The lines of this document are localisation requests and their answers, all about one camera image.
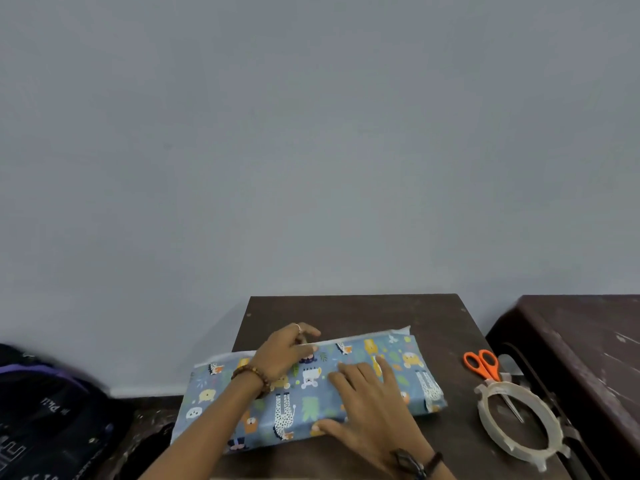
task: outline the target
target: animal print wrapping paper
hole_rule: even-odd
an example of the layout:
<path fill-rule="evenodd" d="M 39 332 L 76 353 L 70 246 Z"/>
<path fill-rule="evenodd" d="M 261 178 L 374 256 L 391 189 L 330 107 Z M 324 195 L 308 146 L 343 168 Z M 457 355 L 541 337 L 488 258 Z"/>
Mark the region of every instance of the animal print wrapping paper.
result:
<path fill-rule="evenodd" d="M 272 393 L 256 399 L 245 411 L 228 441 L 227 452 L 246 451 L 283 441 L 321 434 L 313 424 L 323 418 L 348 420 L 340 395 L 327 379 L 338 362 L 370 363 L 382 379 L 374 356 L 383 355 L 396 374 L 400 391 L 412 415 L 439 411 L 447 405 L 442 389 L 429 372 L 409 327 L 316 343 L 305 357 L 271 386 Z M 231 380 L 233 371 L 249 362 L 254 351 L 231 352 L 196 365 L 180 406 L 172 442 L 199 417 Z"/>

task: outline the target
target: bracelet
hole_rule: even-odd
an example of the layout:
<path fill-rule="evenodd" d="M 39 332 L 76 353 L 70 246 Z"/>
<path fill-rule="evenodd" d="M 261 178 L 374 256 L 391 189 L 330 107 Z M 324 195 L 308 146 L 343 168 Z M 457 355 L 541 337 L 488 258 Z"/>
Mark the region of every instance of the bracelet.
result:
<path fill-rule="evenodd" d="M 260 389 L 260 395 L 258 397 L 256 397 L 256 399 L 261 399 L 264 396 L 266 396 L 268 393 L 271 392 L 271 382 L 269 382 L 269 379 L 266 376 L 266 374 L 263 371 L 258 370 L 257 367 L 254 367 L 253 365 L 251 365 L 249 363 L 238 367 L 234 371 L 233 375 L 231 375 L 231 380 L 235 379 L 235 377 L 238 374 L 242 374 L 245 371 L 253 372 L 255 375 L 260 377 L 260 379 L 262 380 L 263 386 L 262 386 L 262 389 Z"/>
<path fill-rule="evenodd" d="M 393 450 L 391 454 L 396 457 L 397 466 L 400 470 L 410 473 L 415 480 L 426 480 L 431 478 L 433 472 L 442 461 L 442 453 L 433 455 L 426 465 L 419 463 L 407 450 Z"/>

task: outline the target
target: scissors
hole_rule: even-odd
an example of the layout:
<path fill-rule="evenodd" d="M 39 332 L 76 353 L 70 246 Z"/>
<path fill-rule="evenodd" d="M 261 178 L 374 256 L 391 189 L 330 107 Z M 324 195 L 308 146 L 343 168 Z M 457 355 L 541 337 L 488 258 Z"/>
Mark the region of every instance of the scissors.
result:
<path fill-rule="evenodd" d="M 498 362 L 498 357 L 496 357 L 491 350 L 482 349 L 477 353 L 477 355 L 473 352 L 466 352 L 462 355 L 462 361 L 470 371 L 474 371 L 485 379 L 493 379 L 496 382 L 502 382 L 500 372 L 498 372 L 500 362 Z M 521 423 L 524 423 L 524 419 L 520 416 L 516 406 L 514 406 L 509 399 L 509 396 L 505 394 L 501 394 L 501 396 L 504 399 L 504 402 L 507 403 L 511 412 L 515 414 L 516 418 L 518 418 Z"/>

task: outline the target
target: scissors blade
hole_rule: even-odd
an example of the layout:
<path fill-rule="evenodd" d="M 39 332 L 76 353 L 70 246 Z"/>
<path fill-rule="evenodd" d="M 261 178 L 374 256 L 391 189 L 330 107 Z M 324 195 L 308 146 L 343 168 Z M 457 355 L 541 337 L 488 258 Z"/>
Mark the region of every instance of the scissors blade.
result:
<path fill-rule="evenodd" d="M 502 398 L 504 399 L 504 402 L 507 403 L 507 406 L 509 407 L 509 409 L 511 410 L 511 412 L 513 414 L 515 414 L 516 418 L 518 418 L 518 420 L 524 424 L 524 419 L 522 419 L 522 416 L 520 416 L 520 413 L 518 412 L 518 410 L 516 409 L 516 406 L 513 405 L 513 403 L 511 402 L 511 400 L 509 399 L 509 396 L 506 394 L 501 394 Z"/>

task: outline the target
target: black strap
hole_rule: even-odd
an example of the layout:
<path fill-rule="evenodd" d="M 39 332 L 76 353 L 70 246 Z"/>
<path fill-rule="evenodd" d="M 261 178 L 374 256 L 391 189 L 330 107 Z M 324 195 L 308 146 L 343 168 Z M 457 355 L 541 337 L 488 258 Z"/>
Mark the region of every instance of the black strap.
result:
<path fill-rule="evenodd" d="M 438 468 L 438 465 L 442 461 L 442 453 L 439 451 L 433 455 L 433 457 L 424 466 L 416 461 L 416 459 L 407 450 L 393 450 L 391 454 L 396 457 L 398 468 L 413 475 L 415 480 L 426 480 L 431 478 L 435 469 Z"/>

